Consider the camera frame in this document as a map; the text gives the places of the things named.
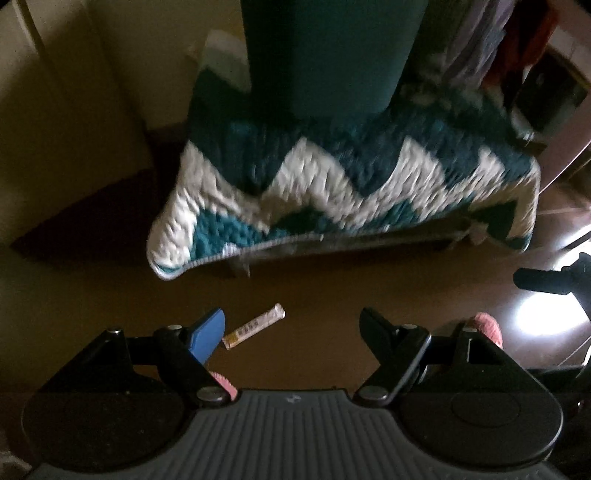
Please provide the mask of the teal white zigzag rug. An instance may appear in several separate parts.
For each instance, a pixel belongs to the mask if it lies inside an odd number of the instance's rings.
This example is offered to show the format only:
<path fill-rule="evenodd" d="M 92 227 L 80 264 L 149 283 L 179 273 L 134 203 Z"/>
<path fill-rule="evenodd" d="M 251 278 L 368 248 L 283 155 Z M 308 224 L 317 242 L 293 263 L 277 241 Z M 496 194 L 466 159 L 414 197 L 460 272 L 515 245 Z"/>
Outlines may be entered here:
<path fill-rule="evenodd" d="M 453 215 L 512 249 L 531 241 L 540 167 L 487 97 L 425 79 L 363 120 L 263 118 L 242 82 L 195 81 L 175 185 L 146 245 L 154 273 Z"/>

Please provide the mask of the teal trash bin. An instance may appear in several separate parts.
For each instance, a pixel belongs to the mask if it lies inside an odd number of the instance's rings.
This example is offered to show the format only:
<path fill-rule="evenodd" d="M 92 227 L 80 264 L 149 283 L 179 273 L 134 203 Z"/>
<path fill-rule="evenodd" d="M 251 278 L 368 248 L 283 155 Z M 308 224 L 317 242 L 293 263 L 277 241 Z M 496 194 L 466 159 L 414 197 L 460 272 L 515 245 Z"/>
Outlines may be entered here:
<path fill-rule="evenodd" d="M 252 95 L 267 114 L 377 115 L 390 104 L 427 2 L 243 1 Z"/>

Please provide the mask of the small beige snack stick wrapper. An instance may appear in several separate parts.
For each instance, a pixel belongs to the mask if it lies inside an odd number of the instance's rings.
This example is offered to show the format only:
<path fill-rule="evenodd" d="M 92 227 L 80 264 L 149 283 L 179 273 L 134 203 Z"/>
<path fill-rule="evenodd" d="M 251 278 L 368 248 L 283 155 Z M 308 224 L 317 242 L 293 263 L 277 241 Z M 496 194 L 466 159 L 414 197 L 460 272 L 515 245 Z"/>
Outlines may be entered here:
<path fill-rule="evenodd" d="M 280 303 L 276 303 L 269 311 L 246 322 L 238 327 L 238 329 L 235 329 L 235 331 L 224 336 L 222 343 L 226 349 L 230 350 L 264 329 L 269 328 L 274 323 L 283 320 L 284 317 L 286 317 L 286 311 L 284 311 Z"/>

